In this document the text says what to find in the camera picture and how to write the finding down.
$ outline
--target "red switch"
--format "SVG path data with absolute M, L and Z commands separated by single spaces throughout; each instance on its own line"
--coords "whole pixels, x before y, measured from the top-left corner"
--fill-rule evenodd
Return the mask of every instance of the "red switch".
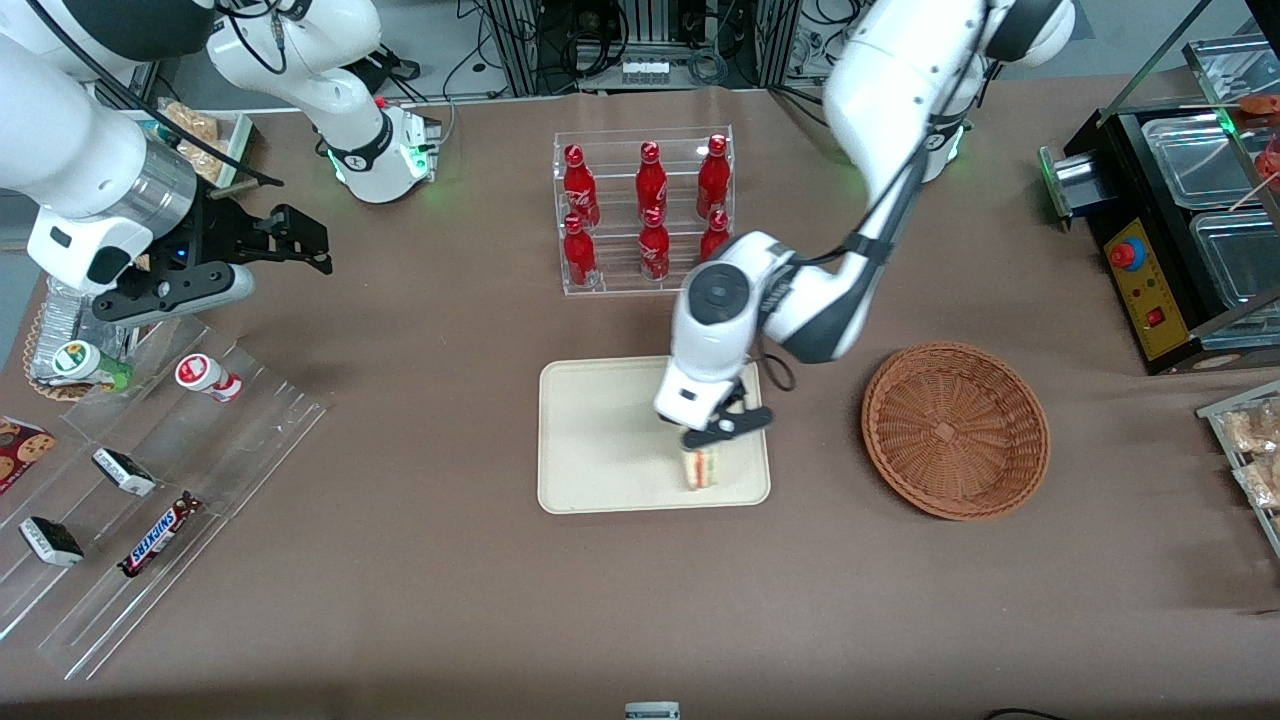
M 1121 242 L 1111 249 L 1111 265 L 1124 270 L 1138 259 L 1138 252 L 1128 242 Z

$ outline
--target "wicker basket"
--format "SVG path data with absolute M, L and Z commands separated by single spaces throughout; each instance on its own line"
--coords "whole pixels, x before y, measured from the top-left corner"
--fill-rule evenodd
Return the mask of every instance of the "wicker basket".
M 1048 469 L 1044 409 L 1012 369 L 969 345 L 895 354 L 868 384 L 861 420 L 890 487 L 940 518 L 1010 512 Z

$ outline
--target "yogurt bottle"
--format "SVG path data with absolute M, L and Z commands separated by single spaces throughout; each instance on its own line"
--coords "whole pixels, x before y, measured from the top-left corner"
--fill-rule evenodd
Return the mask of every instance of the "yogurt bottle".
M 178 361 L 173 379 L 187 389 L 202 392 L 218 402 L 230 402 L 244 389 L 236 373 L 228 373 L 218 360 L 204 352 L 192 352 Z
M 104 355 L 97 347 L 73 340 L 54 352 L 54 370 L 86 384 L 106 386 L 110 392 L 120 392 L 133 379 L 133 366 Z

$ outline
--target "brown tablecloth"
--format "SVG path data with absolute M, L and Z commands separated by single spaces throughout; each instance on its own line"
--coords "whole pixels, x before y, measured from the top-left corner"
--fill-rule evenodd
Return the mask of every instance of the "brown tablecloth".
M 1120 83 L 996 86 L 858 346 L 765 391 L 763 505 L 567 518 L 535 497 L 539 372 L 664 354 L 673 296 L 563 297 L 552 135 L 732 123 L 737 227 L 808 252 L 856 222 L 858 173 L 764 92 L 576 96 L 462 108 L 439 182 L 365 206 L 301 115 L 259 117 L 288 186 L 246 205 L 325 223 L 337 272 L 259 264 L 209 320 L 330 413 L 97 678 L 59 680 L 19 626 L 0 700 L 36 705 L 0 715 L 1274 717 L 1276 560 L 1193 410 L 1275 373 L 1144 377 L 1087 231 L 1046 209 L 1036 149 Z M 923 516 L 863 450 L 864 383 L 932 340 L 995 352 L 1044 404 L 1048 478 L 1005 519 Z M 64 409 L 17 359 L 0 383 L 8 414 Z

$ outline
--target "acrylic bottle rack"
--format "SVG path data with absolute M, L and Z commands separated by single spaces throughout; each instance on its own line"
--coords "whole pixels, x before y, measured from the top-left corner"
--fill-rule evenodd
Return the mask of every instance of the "acrylic bottle rack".
M 695 127 L 646 131 L 600 131 L 556 133 L 552 149 L 552 192 L 556 200 L 557 252 L 561 260 L 561 284 L 564 295 L 590 295 L 608 292 L 660 292 L 680 290 L 685 275 L 698 263 L 698 250 L 707 220 L 698 217 L 698 170 L 707 156 L 707 141 L 713 133 L 728 138 L 728 159 L 733 173 L 730 176 L 724 210 L 733 231 L 733 128 Z M 640 145 L 654 141 L 662 152 L 662 167 L 667 170 L 667 232 L 671 234 L 671 272 L 662 281 L 650 281 L 640 274 L 640 218 L 636 205 L 635 177 L 640 169 Z M 588 232 L 595 242 L 595 264 L 600 279 L 593 287 L 579 287 L 570 281 L 564 260 L 564 218 L 568 200 L 564 197 L 564 147 L 580 145 L 586 167 L 595 176 L 600 202 L 600 224 Z
M 178 360 L 204 352 L 243 379 L 228 404 L 183 389 Z M 248 502 L 324 407 L 200 320 L 157 325 L 125 357 L 133 386 L 92 391 L 47 428 L 58 437 L 0 496 L 0 637 L 33 625 L 40 655 L 64 678 L 92 676 L 201 551 Z M 108 447 L 159 484 L 145 497 L 93 465 Z M 183 491 L 205 505 L 136 578 L 116 568 Z M 28 516 L 61 523 L 84 551 L 72 568 L 42 562 L 18 530 Z

